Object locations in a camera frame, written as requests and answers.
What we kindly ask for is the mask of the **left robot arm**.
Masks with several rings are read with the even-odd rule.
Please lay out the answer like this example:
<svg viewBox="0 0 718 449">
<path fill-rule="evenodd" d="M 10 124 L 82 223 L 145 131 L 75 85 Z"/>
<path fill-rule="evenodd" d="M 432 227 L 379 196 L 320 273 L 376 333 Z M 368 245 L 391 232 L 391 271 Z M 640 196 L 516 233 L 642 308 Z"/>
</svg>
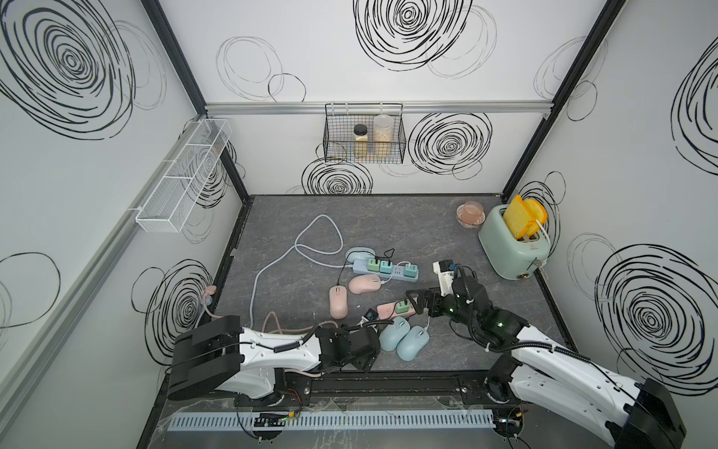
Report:
<svg viewBox="0 0 718 449">
<path fill-rule="evenodd" d="M 317 324 L 303 335 L 284 335 L 244 327 L 237 315 L 211 321 L 175 340 L 168 399 L 224 391 L 263 400 L 280 391 L 286 372 L 322 377 L 346 366 L 368 372 L 381 351 L 378 327 L 391 323 Z"/>
</svg>

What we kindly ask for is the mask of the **pink power strip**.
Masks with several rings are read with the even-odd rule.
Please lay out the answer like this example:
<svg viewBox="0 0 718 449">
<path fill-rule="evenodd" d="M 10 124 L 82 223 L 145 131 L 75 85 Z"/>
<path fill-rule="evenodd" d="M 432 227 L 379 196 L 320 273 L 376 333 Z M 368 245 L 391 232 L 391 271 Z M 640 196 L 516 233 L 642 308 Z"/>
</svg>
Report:
<svg viewBox="0 0 718 449">
<path fill-rule="evenodd" d="M 411 310 L 409 312 L 407 312 L 406 314 L 395 315 L 394 307 L 395 307 L 396 303 L 397 303 L 397 301 L 394 301 L 394 302 L 386 303 L 386 304 L 383 304 L 383 305 L 380 305 L 377 307 L 377 311 L 380 315 L 381 320 L 394 319 L 395 317 L 399 317 L 399 316 L 408 318 L 408 317 L 411 317 L 416 314 L 413 304 L 411 303 Z"/>
</svg>

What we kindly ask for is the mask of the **green charger plug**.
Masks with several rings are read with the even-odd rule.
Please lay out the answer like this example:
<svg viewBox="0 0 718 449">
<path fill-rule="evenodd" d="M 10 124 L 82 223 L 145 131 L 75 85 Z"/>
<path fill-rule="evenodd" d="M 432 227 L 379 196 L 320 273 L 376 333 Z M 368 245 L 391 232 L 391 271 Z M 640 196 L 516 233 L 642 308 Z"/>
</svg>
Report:
<svg viewBox="0 0 718 449">
<path fill-rule="evenodd" d="M 394 307 L 394 314 L 401 315 L 406 314 L 411 310 L 411 303 L 407 300 L 398 301 Z"/>
</svg>

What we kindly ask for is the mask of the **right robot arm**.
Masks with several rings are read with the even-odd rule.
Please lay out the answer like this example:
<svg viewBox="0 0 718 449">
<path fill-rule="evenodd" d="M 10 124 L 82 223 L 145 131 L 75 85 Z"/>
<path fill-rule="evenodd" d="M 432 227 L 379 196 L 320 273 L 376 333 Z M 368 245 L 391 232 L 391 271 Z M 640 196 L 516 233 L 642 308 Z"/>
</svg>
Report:
<svg viewBox="0 0 718 449">
<path fill-rule="evenodd" d="M 679 448 L 687 429 L 665 385 L 596 364 L 499 308 L 470 275 L 443 272 L 439 286 L 409 290 L 417 314 L 466 326 L 469 340 L 499 358 L 484 377 L 498 404 L 523 400 L 589 430 L 613 448 Z"/>
</svg>

